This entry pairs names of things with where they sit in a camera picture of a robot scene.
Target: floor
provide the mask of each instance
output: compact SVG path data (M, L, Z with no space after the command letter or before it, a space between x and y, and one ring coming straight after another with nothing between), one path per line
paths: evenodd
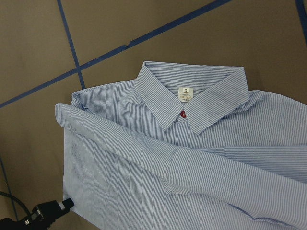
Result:
M12 194L29 209L62 200L55 104L135 79L144 60L243 66L249 90L307 104L305 10L302 0L1 1L0 156ZM10 199L0 207L16 220ZM50 229L98 228L70 212Z

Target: cord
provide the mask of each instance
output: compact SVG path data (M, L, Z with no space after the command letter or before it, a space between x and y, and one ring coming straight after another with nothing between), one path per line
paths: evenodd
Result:
M31 216L31 213L28 210L28 208L19 199L17 199L13 195L10 195L10 194L2 192L2 191L0 191L0 195L6 196L6 197L9 197L9 198L13 199L17 204L19 204L23 208L23 210L26 212L27 216Z

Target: red button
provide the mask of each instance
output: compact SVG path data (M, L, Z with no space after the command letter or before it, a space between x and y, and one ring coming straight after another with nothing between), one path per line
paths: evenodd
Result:
M184 110L181 111L180 115L183 117L183 118L186 118L186 113L184 112Z

